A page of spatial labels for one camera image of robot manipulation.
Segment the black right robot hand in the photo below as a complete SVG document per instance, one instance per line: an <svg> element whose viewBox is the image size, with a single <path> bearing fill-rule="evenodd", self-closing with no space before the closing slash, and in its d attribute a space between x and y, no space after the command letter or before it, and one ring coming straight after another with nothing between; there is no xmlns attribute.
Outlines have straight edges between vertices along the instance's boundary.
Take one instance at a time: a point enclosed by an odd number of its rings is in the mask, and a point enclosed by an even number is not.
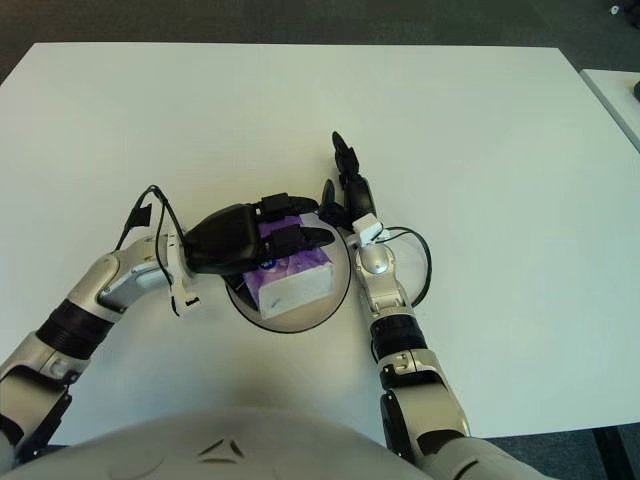
<svg viewBox="0 0 640 480"><path fill-rule="evenodd" d="M374 199L366 178L360 173L360 163L353 147L347 145L337 132L332 133L334 159L338 170L338 181L343 191L343 203L336 200L336 188L327 179L321 196L318 216L334 228L352 231L352 224L361 217L377 215Z"/></svg>

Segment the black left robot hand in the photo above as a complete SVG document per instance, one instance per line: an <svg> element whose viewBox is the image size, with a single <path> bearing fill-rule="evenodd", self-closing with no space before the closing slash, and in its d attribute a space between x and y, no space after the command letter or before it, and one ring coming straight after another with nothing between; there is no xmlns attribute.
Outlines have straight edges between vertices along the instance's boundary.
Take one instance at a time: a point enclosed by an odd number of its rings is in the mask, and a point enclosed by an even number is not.
<svg viewBox="0 0 640 480"><path fill-rule="evenodd" d="M203 219L184 235L186 263L197 274L223 278L230 290L249 300L243 275L262 264L327 246L334 234L319 227L294 224L261 234L259 227L289 216L311 213L318 203L306 197L279 193L256 203L240 203Z"/></svg>

